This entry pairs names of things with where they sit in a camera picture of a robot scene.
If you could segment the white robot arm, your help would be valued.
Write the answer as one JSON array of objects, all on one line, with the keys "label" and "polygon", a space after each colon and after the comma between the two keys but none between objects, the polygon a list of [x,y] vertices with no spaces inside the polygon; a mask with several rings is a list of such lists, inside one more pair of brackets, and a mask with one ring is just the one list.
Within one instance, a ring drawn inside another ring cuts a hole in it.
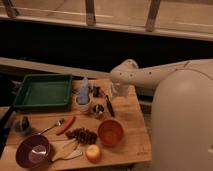
[{"label": "white robot arm", "polygon": [[127,59],[110,72],[112,90],[154,91],[152,171],[213,171],[213,59],[139,68]]}]

